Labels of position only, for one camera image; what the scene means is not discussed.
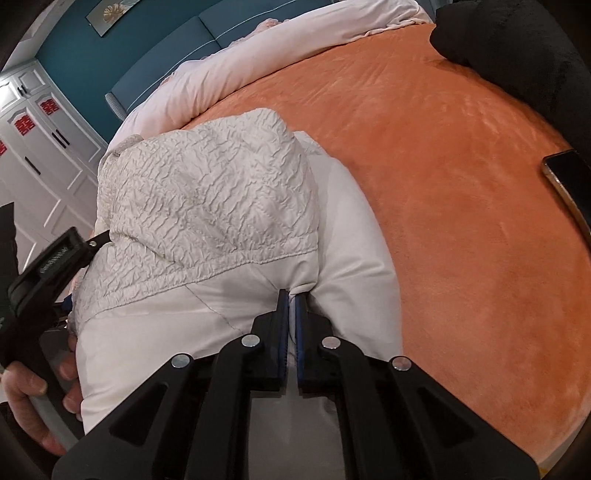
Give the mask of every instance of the framed picture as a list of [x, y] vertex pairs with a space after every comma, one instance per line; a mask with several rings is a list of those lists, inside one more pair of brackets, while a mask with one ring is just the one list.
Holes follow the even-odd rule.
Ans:
[[102, 0], [92, 9], [86, 19], [102, 37], [117, 20], [123, 17], [139, 0]]

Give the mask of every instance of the quilted texture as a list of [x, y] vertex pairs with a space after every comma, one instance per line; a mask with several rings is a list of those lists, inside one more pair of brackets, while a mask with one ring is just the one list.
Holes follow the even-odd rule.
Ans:
[[318, 247], [306, 155], [270, 110], [126, 140], [99, 171], [96, 232], [112, 243], [74, 293], [84, 323], [106, 309]]

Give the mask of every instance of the finger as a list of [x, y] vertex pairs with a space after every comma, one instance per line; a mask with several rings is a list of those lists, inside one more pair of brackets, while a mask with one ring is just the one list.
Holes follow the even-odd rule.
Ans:
[[76, 344], [78, 343], [78, 337], [74, 334], [70, 334], [68, 337], [68, 346], [70, 347], [70, 351], [76, 351]]
[[13, 362], [2, 376], [2, 386], [15, 420], [26, 434], [54, 455], [65, 454], [28, 398], [43, 395], [47, 384], [20, 362]]
[[68, 355], [60, 363], [60, 375], [64, 380], [75, 380], [78, 378], [78, 369], [76, 368], [76, 354], [74, 352]]
[[64, 408], [70, 413], [80, 413], [80, 406], [82, 405], [82, 390], [80, 389], [80, 382], [75, 381], [70, 391], [66, 394], [63, 400]]
[[6, 368], [2, 385], [9, 400], [19, 400], [28, 395], [38, 397], [47, 391], [47, 383], [20, 362], [13, 362]]

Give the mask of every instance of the gold phone case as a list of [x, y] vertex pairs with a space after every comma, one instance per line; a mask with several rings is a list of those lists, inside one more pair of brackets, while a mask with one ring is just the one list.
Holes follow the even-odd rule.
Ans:
[[570, 196], [569, 191], [565, 188], [564, 185], [562, 185], [562, 183], [560, 182], [560, 180], [558, 179], [556, 174], [552, 171], [552, 169], [548, 166], [548, 164], [546, 162], [546, 160], [548, 158], [551, 158], [554, 156], [555, 155], [551, 155], [551, 156], [543, 159], [542, 173], [546, 176], [546, 178], [549, 180], [549, 182], [552, 184], [552, 186], [556, 189], [556, 191], [558, 192], [558, 195], [560, 195], [560, 198], [563, 199], [563, 202], [568, 207], [571, 215], [574, 217], [575, 221], [577, 222], [577, 225], [579, 226], [581, 232], [583, 233], [583, 237], [585, 238], [589, 248], [591, 248], [591, 229], [589, 229], [589, 225], [585, 221], [585, 218], [584, 218], [582, 212], [579, 210], [579, 207], [574, 202], [573, 198]]

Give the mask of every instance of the orange blanket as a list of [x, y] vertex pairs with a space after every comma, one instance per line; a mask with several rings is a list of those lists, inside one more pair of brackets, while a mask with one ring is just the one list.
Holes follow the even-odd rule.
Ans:
[[540, 173], [568, 145], [432, 28], [301, 61], [186, 128], [269, 107], [346, 165], [394, 259], [407, 355], [541, 462], [591, 407], [591, 261]]

